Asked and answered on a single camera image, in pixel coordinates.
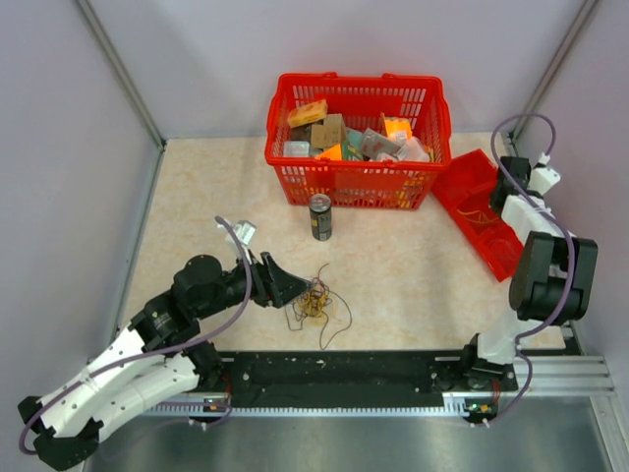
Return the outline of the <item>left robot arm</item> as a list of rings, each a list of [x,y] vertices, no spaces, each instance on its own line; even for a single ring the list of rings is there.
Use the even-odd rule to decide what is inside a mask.
[[[282,308],[311,287],[282,269],[271,254],[247,253],[230,270],[213,256],[190,259],[167,291],[150,299],[70,381],[18,405],[31,445],[21,452],[66,471],[94,454],[117,429],[173,395],[217,387],[220,354],[200,338],[200,321],[249,302]]]

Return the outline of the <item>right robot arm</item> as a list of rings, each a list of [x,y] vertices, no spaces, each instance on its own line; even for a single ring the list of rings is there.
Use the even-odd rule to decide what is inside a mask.
[[[544,194],[560,180],[549,156],[533,166],[525,157],[502,156],[489,204],[523,244],[508,291],[509,308],[463,349],[461,382],[485,389],[507,376],[521,341],[550,326],[585,316],[599,254],[597,243],[564,229]]]

